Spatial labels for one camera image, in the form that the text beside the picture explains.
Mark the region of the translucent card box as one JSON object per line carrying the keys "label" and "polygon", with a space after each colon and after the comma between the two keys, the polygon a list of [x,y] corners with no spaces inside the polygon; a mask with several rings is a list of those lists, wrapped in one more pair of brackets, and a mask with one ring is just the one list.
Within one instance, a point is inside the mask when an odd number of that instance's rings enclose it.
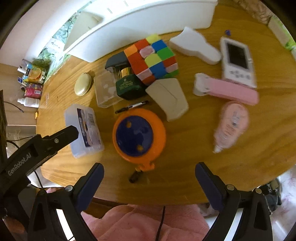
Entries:
{"label": "translucent card box", "polygon": [[75,126],[78,138],[70,144],[74,158],[78,159],[104,150],[95,112],[88,106],[72,104],[65,110],[66,126]]}

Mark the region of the black marker pen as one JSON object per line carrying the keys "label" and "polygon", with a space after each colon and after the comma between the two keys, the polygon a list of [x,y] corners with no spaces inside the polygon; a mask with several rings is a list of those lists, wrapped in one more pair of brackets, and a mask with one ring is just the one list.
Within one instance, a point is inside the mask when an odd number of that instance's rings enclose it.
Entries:
{"label": "black marker pen", "polygon": [[141,101],[141,102],[138,102],[138,103],[135,103],[135,104],[131,104],[131,105],[128,105],[128,106],[126,106],[124,108],[116,110],[115,114],[119,114],[119,113],[128,111],[128,110],[133,109],[133,108],[139,108],[139,107],[144,106],[144,105],[146,105],[148,103],[149,103],[148,100],[144,100],[144,101]]}

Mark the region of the orange blue tape measure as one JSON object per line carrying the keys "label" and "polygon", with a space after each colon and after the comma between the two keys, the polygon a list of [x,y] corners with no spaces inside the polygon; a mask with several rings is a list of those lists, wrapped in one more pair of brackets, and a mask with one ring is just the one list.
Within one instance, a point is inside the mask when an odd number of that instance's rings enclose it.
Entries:
{"label": "orange blue tape measure", "polygon": [[136,165],[137,171],[151,171],[166,145],[166,129],[152,111],[135,108],[121,113],[116,120],[112,140],[118,154]]}

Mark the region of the dark green jar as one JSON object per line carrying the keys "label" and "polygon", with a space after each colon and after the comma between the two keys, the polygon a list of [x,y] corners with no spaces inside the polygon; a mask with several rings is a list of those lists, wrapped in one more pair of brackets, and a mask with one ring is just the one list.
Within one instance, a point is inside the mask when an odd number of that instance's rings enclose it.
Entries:
{"label": "dark green jar", "polygon": [[125,100],[134,100],[146,95],[145,85],[133,73],[131,67],[122,68],[116,81],[117,95]]}

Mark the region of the pink correction tape dispenser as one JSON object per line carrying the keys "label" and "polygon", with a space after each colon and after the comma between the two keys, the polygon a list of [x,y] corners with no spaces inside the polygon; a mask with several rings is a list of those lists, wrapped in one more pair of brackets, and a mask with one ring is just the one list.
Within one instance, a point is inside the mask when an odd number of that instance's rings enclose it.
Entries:
{"label": "pink correction tape dispenser", "polygon": [[247,108],[235,101],[227,102],[220,115],[220,121],[214,133],[214,153],[232,147],[238,138],[245,132],[249,124]]}

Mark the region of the multicolour puzzle cube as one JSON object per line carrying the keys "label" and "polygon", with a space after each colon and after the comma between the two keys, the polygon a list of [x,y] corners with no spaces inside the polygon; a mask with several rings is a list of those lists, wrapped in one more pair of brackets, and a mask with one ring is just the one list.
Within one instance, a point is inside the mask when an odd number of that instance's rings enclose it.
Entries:
{"label": "multicolour puzzle cube", "polygon": [[141,39],[124,50],[133,73],[145,85],[179,73],[176,55],[157,34]]}

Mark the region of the pink hair roller brush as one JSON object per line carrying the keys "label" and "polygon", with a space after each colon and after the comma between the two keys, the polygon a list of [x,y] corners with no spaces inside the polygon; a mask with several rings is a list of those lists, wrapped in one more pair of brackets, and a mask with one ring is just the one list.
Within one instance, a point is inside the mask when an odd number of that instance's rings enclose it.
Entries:
{"label": "pink hair roller brush", "polygon": [[251,106],[259,103],[259,93],[244,85],[211,78],[204,73],[195,74],[193,93],[196,96],[215,96]]}

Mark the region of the white spray bottle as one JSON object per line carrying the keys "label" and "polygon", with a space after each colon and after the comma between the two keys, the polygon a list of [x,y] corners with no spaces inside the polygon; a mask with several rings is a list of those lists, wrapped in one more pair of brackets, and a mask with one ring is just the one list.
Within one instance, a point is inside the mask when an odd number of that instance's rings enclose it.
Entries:
{"label": "white spray bottle", "polygon": [[39,99],[35,99],[31,97],[19,98],[17,102],[24,105],[25,107],[30,107],[30,108],[38,108],[40,105]]}

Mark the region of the pink red packet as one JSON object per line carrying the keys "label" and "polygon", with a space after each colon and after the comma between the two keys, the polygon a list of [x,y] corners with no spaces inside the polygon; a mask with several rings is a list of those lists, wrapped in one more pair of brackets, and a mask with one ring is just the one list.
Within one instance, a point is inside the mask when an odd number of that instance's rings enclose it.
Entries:
{"label": "pink red packet", "polygon": [[43,93],[43,85],[29,83],[25,88],[24,97],[41,99]]}

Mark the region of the gold oval compact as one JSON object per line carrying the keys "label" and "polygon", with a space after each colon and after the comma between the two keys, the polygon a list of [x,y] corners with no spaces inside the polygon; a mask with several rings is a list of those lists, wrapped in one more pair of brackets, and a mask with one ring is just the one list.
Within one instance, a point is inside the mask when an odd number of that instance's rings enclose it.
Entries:
{"label": "gold oval compact", "polygon": [[77,79],[74,92],[77,96],[85,95],[91,87],[92,79],[88,73],[82,73]]}

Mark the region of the clear plastic box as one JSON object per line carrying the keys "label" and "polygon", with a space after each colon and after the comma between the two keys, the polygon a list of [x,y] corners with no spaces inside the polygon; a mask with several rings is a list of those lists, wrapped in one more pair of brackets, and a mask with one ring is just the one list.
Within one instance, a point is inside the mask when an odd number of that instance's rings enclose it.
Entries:
{"label": "clear plastic box", "polygon": [[113,73],[104,70],[94,77],[96,102],[100,108],[108,108],[122,101],[117,95],[116,78]]}

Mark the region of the pink clothing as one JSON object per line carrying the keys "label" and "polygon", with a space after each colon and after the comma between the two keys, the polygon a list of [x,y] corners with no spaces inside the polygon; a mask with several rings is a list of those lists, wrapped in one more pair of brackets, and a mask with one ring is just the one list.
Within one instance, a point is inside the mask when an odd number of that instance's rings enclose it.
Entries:
{"label": "pink clothing", "polygon": [[102,217],[81,213],[97,240],[202,240],[209,226],[197,204],[116,206]]}

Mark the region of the black power adapter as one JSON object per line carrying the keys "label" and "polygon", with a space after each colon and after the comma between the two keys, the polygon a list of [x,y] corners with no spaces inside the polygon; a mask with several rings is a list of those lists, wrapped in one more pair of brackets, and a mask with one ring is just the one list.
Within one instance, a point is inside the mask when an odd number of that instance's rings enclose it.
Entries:
{"label": "black power adapter", "polygon": [[126,54],[122,51],[115,55],[112,55],[110,58],[107,59],[105,64],[105,69],[110,70],[112,68],[118,68],[120,66],[128,66],[129,61]]}

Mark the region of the white plastic storage bin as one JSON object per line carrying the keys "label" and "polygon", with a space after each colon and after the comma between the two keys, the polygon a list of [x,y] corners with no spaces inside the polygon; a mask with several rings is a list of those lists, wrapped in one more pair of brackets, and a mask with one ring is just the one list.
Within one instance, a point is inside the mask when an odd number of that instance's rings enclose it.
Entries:
{"label": "white plastic storage bin", "polygon": [[64,52],[87,62],[152,34],[210,27],[217,1],[94,1],[74,23]]}

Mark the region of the white handheld game console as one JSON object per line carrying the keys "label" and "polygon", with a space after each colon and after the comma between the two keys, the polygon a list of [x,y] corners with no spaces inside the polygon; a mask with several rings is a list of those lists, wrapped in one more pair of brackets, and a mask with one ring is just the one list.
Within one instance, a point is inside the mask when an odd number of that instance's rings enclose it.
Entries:
{"label": "white handheld game console", "polygon": [[238,84],[257,88],[253,59],[247,45],[221,37],[222,78]]}

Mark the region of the white foam piece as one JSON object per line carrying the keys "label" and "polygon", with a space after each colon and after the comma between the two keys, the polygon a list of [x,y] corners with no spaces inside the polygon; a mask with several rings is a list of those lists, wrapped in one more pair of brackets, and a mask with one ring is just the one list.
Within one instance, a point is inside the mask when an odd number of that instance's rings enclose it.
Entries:
{"label": "white foam piece", "polygon": [[169,45],[186,56],[198,57],[210,65],[215,65],[222,59],[218,49],[210,45],[202,34],[189,27],[171,38]]}

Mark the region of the small blue pin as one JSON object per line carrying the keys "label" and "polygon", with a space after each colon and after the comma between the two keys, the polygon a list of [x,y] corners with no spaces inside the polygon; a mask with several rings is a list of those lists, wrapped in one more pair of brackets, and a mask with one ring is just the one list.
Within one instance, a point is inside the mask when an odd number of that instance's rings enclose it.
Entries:
{"label": "small blue pin", "polygon": [[225,34],[226,34],[227,36],[231,36],[231,32],[230,32],[230,30],[226,30],[226,31],[225,31]]}

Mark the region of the green tissue box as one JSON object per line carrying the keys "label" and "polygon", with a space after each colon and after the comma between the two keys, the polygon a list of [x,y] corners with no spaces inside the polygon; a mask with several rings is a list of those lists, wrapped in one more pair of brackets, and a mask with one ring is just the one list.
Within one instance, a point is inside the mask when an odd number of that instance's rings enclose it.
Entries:
{"label": "green tissue box", "polygon": [[281,45],[290,51],[295,59],[295,40],[281,20],[276,16],[272,16],[269,20],[268,28],[274,33]]}

